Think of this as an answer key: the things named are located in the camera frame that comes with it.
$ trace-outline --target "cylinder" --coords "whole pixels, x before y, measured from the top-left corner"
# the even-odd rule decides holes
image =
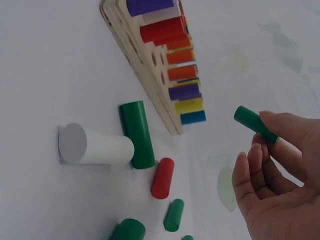
[[[186,49],[182,51],[175,51],[166,55],[169,64],[182,64],[192,62],[195,60],[195,53],[193,49]]]
[[[182,238],[182,240],[194,240],[193,236],[187,235]]]
[[[128,164],[135,152],[128,137],[84,129],[77,123],[61,128],[58,147],[69,164]]]
[[[163,225],[169,232],[176,232],[179,229],[185,203],[181,199],[175,199],[169,206]]]
[[[204,102],[202,97],[178,101],[174,105],[175,105],[176,114],[178,115],[192,113],[192,112],[199,112],[204,109]]]
[[[161,46],[161,45],[170,44],[170,43],[174,43],[176,41],[180,41],[180,40],[182,40],[184,38],[185,38],[184,35],[175,36],[175,37],[169,37],[169,38],[164,38],[164,39],[161,39],[161,40],[154,41],[153,44],[156,47],[158,47],[158,46]]]
[[[143,101],[120,106],[125,135],[134,145],[132,165],[135,169],[147,169],[156,164],[149,126]]]
[[[178,0],[173,0],[173,6],[157,11],[145,13],[142,19],[145,25],[154,24],[167,19],[173,19],[181,16]]]
[[[205,122],[207,120],[204,110],[184,113],[180,115],[182,125]]]
[[[192,40],[188,36],[184,36],[182,39],[173,41],[166,44],[166,48],[168,50],[179,50],[179,49],[185,49],[185,48],[192,48]]]
[[[140,34],[144,43],[187,36],[184,20],[181,16],[141,26]]]
[[[188,79],[188,80],[183,80],[183,81],[177,81],[174,84],[174,86],[175,87],[180,87],[180,86],[189,85],[189,84],[198,84],[199,86],[201,86],[201,82],[200,82],[200,79],[198,77],[191,78],[191,79]]]
[[[173,6],[173,0],[126,0],[126,7],[132,17]]]
[[[264,123],[261,121],[260,116],[249,110],[244,106],[239,106],[234,113],[234,120],[246,126],[256,133],[260,133],[267,141],[275,144],[278,136],[270,132]]]
[[[201,97],[199,85],[197,83],[170,87],[168,91],[171,101],[195,99]]]
[[[156,199],[166,199],[169,196],[171,180],[175,163],[171,158],[163,158],[156,168],[151,195]]]
[[[193,79],[197,74],[198,69],[195,64],[168,69],[169,81]]]
[[[146,228],[141,222],[127,218],[116,227],[109,240],[143,240],[145,235]]]

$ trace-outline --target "blue cylinder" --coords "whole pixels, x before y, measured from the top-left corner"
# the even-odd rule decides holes
[[[173,0],[127,0],[126,6],[132,17],[174,6]]]
[[[181,114],[180,119],[182,125],[195,124],[205,122],[207,120],[204,110]]]

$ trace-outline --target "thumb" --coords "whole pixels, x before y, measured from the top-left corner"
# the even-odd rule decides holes
[[[260,112],[260,119],[275,135],[302,150],[306,136],[320,125],[319,119],[310,119],[291,113]]]

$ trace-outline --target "small green cylinder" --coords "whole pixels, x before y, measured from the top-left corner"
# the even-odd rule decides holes
[[[194,240],[194,238],[190,235],[185,236],[182,240]]]
[[[145,235],[146,228],[141,222],[127,218],[116,227],[109,240],[143,240]]]
[[[168,208],[163,225],[169,232],[176,232],[179,229],[185,203],[181,199],[175,199]]]
[[[143,101],[120,106],[124,134],[134,145],[132,165],[135,169],[147,169],[156,164]]]
[[[234,120],[251,129],[252,131],[261,134],[267,141],[273,144],[275,144],[278,140],[278,136],[267,129],[267,127],[261,121],[260,116],[244,106],[239,106],[235,111]]]

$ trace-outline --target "wooden board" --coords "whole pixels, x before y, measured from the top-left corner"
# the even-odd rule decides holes
[[[100,11],[170,134],[183,134],[180,116],[168,92],[171,84],[167,70],[175,65],[167,62],[167,48],[142,41],[143,18],[130,16],[126,0],[102,0]]]

